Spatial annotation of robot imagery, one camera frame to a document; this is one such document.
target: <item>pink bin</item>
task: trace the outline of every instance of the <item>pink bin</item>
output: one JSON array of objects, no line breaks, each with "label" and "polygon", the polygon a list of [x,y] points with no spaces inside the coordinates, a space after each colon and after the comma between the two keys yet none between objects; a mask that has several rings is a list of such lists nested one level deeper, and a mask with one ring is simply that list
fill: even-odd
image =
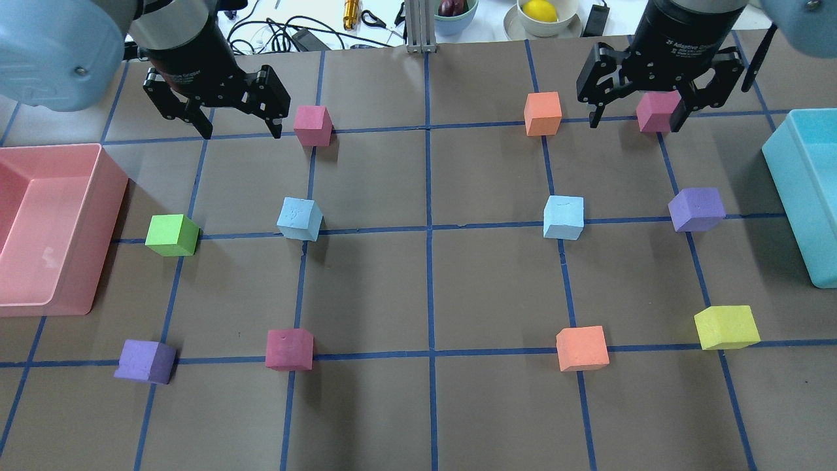
[{"label": "pink bin", "polygon": [[0,148],[0,317],[90,312],[127,183],[100,144]]}]

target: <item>white plate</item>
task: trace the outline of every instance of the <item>white plate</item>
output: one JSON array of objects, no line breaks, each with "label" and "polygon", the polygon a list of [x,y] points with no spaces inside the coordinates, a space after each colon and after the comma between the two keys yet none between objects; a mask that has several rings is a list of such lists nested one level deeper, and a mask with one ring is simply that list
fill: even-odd
[{"label": "white plate", "polygon": [[[534,34],[529,34],[523,29],[523,25],[517,20],[517,5],[509,9],[506,17],[503,18],[503,29],[506,30],[506,37],[511,41],[522,41],[523,39],[543,39]],[[552,36],[552,38],[578,38],[581,36],[581,20],[578,15],[573,15],[570,24],[561,33]]]}]

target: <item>yellow fruit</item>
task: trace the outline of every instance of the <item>yellow fruit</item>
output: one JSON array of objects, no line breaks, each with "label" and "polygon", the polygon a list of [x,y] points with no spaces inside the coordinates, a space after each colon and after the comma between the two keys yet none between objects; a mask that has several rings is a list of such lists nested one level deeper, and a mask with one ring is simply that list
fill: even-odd
[{"label": "yellow fruit", "polygon": [[553,23],[558,21],[558,12],[547,0],[531,0],[523,5],[523,13],[531,19]]}]

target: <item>grid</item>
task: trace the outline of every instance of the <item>grid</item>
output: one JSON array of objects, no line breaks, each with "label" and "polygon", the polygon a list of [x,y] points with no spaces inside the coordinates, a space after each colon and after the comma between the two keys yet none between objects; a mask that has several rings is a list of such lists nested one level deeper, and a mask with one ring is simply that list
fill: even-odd
[{"label": "grid", "polygon": [[[737,34],[733,34],[735,42],[743,50],[741,41]],[[533,59],[532,46],[527,40],[524,42],[526,51],[526,62],[528,63],[529,73],[531,76],[531,88],[537,92],[540,90],[538,83],[538,72],[536,69],[535,60]],[[317,71],[317,87],[316,87],[316,104],[322,103],[323,95],[323,76],[326,68],[326,63],[329,55],[321,53],[319,57],[319,66]],[[439,461],[439,419],[437,408],[437,367],[436,360],[438,358],[446,357],[501,357],[501,356],[518,356],[518,355],[555,355],[556,350],[553,347],[522,347],[522,348],[469,348],[469,349],[437,349],[436,345],[436,319],[434,308],[434,233],[441,231],[458,231],[458,230],[498,230],[498,229],[520,229],[533,228],[542,225],[540,220],[510,220],[506,222],[469,222],[466,224],[435,224],[433,214],[433,138],[434,131],[438,130],[456,130],[456,129],[476,129],[484,127],[519,127],[523,124],[522,121],[490,121],[490,122],[454,122],[454,123],[434,123],[432,117],[433,109],[431,106],[431,61],[432,57],[425,55],[423,59],[424,69],[424,124],[420,126],[392,126],[392,127],[358,127],[348,129],[337,129],[336,134],[356,134],[356,133],[377,133],[377,132],[422,132],[424,134],[424,166],[425,166],[425,212],[426,221],[424,225],[405,225],[405,226],[380,226],[380,227],[364,227],[358,229],[326,229],[321,233],[324,236],[342,236],[342,235],[366,235],[366,234],[385,234],[385,233],[424,233],[426,237],[426,273],[427,273],[427,348],[426,349],[411,349],[411,350],[385,350],[385,351],[366,351],[366,352],[352,352],[352,353],[338,353],[338,354],[318,354],[315,360],[320,362],[327,361],[351,361],[351,360],[384,360],[384,359],[427,359],[429,365],[429,444],[430,450],[430,466],[432,469],[440,468]],[[120,80],[116,89],[115,97],[110,106],[110,112],[107,116],[104,131],[101,133],[100,142],[109,146],[132,145],[132,144],[154,144],[166,142],[202,142],[200,156],[198,159],[197,172],[194,177],[193,189],[190,195],[188,212],[189,217],[193,217],[195,211],[196,201],[198,199],[198,190],[201,184],[204,163],[207,157],[209,141],[204,141],[200,137],[155,137],[148,139],[120,139],[108,140],[107,136],[110,130],[110,125],[114,121],[114,116],[119,104],[120,96],[122,94],[126,78],[129,75],[129,67],[125,67],[121,73]],[[703,120],[706,118],[722,117],[722,116],[763,116],[771,130],[775,130],[776,125],[773,117],[787,113],[788,110],[771,110],[767,106],[758,83],[754,86],[754,91],[762,108],[761,111],[721,111],[721,112],[704,112],[695,114],[693,120]],[[13,128],[13,124],[20,110],[20,105],[16,105],[9,120],[8,125],[0,138],[0,145],[3,145]],[[216,113],[212,111],[209,115],[210,121],[215,119]],[[619,122],[619,121],[633,121],[635,116],[606,116],[603,122]],[[563,120],[565,126],[586,126],[587,118],[569,117]],[[252,139],[258,137],[268,137],[269,133],[239,133],[219,135],[213,140],[236,140],[236,139]],[[293,136],[293,132],[284,132],[283,136]],[[662,134],[657,134],[657,143],[659,144],[660,152],[663,157],[665,171],[667,172],[672,195],[679,191],[679,185],[675,176],[675,169],[672,165],[669,150],[666,144],[666,137]],[[550,155],[549,141],[546,137],[541,138],[541,148],[543,154],[544,169],[546,175],[546,183],[549,194],[560,194],[562,187],[556,184],[553,178],[552,158]],[[316,161],[317,149],[311,149],[310,161],[308,164],[308,179],[306,195],[308,199],[313,199],[315,195],[316,182]],[[762,212],[752,213],[742,212],[741,214],[733,214],[727,216],[728,220],[775,220],[784,219],[785,216],[779,212]],[[587,225],[632,225],[644,223],[666,223],[670,222],[668,216],[662,215],[636,215],[626,217],[600,217],[590,218],[585,220]],[[274,232],[218,232],[202,234],[201,241],[219,241],[219,240],[234,240],[234,239],[267,239],[281,237],[281,234]],[[120,246],[131,246],[144,243],[141,238],[120,238],[114,240],[114,243]],[[703,302],[706,306],[711,305],[711,291],[707,287],[707,282],[704,277],[704,271],[701,267],[701,259],[698,254],[696,242],[692,234],[686,234],[686,244],[688,245],[691,254],[696,280],[700,286],[700,292]],[[568,250],[563,241],[557,241],[557,254],[560,260],[561,280],[556,280],[556,289],[563,290],[563,295],[566,299],[566,309],[568,314],[568,325],[570,327],[577,326],[576,310],[573,301],[573,264],[568,262]],[[306,265],[309,257],[308,242],[301,244],[298,284],[296,287],[295,296],[295,311],[294,321],[295,327],[302,325],[303,302],[306,286]],[[162,331],[160,333],[160,341],[166,342],[169,335],[169,327],[172,322],[172,314],[175,309],[177,301],[178,287],[182,278],[183,272],[183,257],[177,259],[177,264],[174,267],[173,281],[171,285],[170,294],[168,297],[167,309],[165,318],[162,323]],[[17,369],[21,370],[21,377],[18,383],[17,391],[13,398],[8,419],[3,429],[3,437],[0,440],[0,453],[3,453],[6,447],[10,432],[13,430],[13,424],[22,397],[25,397],[26,384],[28,376],[33,368],[49,368],[49,367],[81,367],[81,366],[115,366],[118,363],[117,359],[109,360],[35,360],[36,352],[39,348],[44,326],[48,322],[46,318],[41,318],[34,334],[31,348],[29,349],[27,359],[25,361],[7,361],[0,362],[0,369]],[[821,338],[821,339],[780,339],[767,340],[760,344],[754,345],[755,348],[781,348],[781,347],[824,347],[837,345],[836,338]],[[612,344],[608,346],[608,351],[615,354],[630,353],[630,352],[671,352],[671,351],[687,351],[699,350],[700,345],[694,343],[688,344]],[[749,469],[757,468],[757,458],[751,450],[749,438],[747,435],[747,428],[744,419],[742,418],[741,407],[737,399],[736,384],[730,372],[727,357],[723,351],[717,354],[718,364],[720,366],[720,374],[723,377],[727,389],[727,399],[730,402],[733,416],[736,422],[738,435],[741,442],[741,448],[746,459],[746,464]],[[246,364],[246,363],[261,363],[264,362],[264,356],[219,356],[219,357],[187,357],[180,358],[177,361],[178,365],[224,365],[224,364]],[[598,469],[596,447],[594,443],[594,435],[596,430],[593,428],[591,422],[590,405],[588,404],[588,388],[586,386],[585,374],[577,372],[576,374],[578,386],[578,398],[581,419],[583,423],[583,436],[587,449],[588,466],[590,469]],[[292,437],[292,423],[295,400],[295,384],[297,382],[296,374],[290,372],[288,374],[287,388],[286,388],[286,402],[285,402],[285,417],[282,433],[281,451],[278,460],[278,467],[280,469],[289,468],[289,452]],[[157,387],[152,385],[148,389],[145,411],[141,422],[141,430],[139,441],[136,445],[136,458],[134,460],[134,469],[140,469],[142,465],[143,455],[146,446],[146,436],[148,434],[149,422],[151,421],[151,414],[154,409],[155,395]]]}]

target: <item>green cube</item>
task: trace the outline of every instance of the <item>green cube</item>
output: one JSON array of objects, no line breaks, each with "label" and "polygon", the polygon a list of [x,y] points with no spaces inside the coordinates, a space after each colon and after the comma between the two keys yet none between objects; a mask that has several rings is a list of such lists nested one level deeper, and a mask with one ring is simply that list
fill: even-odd
[{"label": "green cube", "polygon": [[695,314],[704,350],[742,349],[762,341],[749,306],[712,306]]},{"label": "green cube", "polygon": [[190,256],[198,243],[198,225],[185,215],[151,217],[146,247],[162,256]]}]

